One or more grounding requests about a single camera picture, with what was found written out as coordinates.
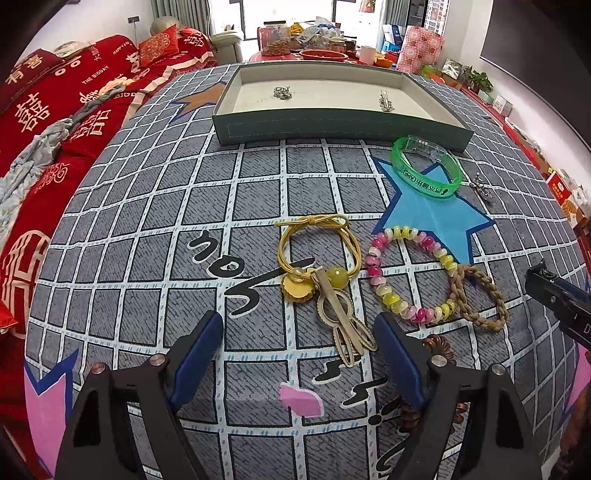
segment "wall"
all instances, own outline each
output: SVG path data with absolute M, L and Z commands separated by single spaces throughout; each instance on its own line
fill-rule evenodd
M 502 95 L 513 104 L 509 120 L 538 142 L 554 168 L 565 169 L 591 192 L 591 152 L 579 137 L 535 93 L 480 59 L 492 4 L 493 0 L 450 1 L 441 62 L 452 58 L 486 72 L 495 86 L 494 94 Z
M 134 26 L 128 17 L 139 16 L 136 23 L 138 41 L 150 36 L 154 20 L 150 0 L 82 0 L 65 5 L 37 33 L 23 56 L 38 49 L 53 50 L 72 40 L 97 41 L 114 34 L 134 40 Z

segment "white mug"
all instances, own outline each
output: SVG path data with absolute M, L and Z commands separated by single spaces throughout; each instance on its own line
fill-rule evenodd
M 367 65 L 373 65 L 375 60 L 374 47 L 361 47 L 359 49 L 359 61 Z

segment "green wristband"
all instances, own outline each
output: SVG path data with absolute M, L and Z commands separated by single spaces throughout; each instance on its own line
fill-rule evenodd
M 415 170 L 404 153 L 416 153 L 430 158 L 433 163 L 440 163 L 452 178 L 451 183 L 442 183 L 430 179 Z M 435 198 L 447 198 L 453 195 L 462 182 L 462 171 L 456 157 L 439 145 L 419 137 L 402 137 L 396 140 L 390 155 L 396 173 L 412 188 Z

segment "blue gripper pad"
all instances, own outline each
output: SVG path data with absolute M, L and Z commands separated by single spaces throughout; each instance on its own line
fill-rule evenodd
M 193 399 L 199 383 L 222 343 L 223 320 L 218 312 L 212 312 L 209 318 L 206 314 L 197 328 L 198 332 L 193 331 L 193 333 L 197 333 L 197 339 L 181 360 L 174 376 L 174 389 L 168 398 L 174 411 L 178 411 L 185 403 Z M 181 337 L 177 342 L 191 335 Z
M 399 330 L 397 334 L 385 315 L 390 315 L 392 322 L 396 321 L 392 314 L 388 313 L 380 313 L 375 318 L 374 336 L 378 343 L 378 352 L 384 357 L 390 371 L 390 378 L 398 387 L 404 401 L 410 403 L 414 410 L 421 411 L 427 402 L 423 391 L 423 376 L 411 358 L 412 352 L 407 351 L 403 342 L 415 341 L 419 343 L 421 349 L 424 347 L 420 340 L 404 338 L 404 332 L 398 325 L 395 327 Z

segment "tray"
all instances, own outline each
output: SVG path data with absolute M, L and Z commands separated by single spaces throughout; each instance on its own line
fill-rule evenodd
M 274 96 L 290 87 L 292 98 Z M 381 92 L 393 112 L 382 112 Z M 240 65 L 213 112 L 222 145 L 289 138 L 395 141 L 415 135 L 462 152 L 473 132 L 412 76 L 331 61 Z

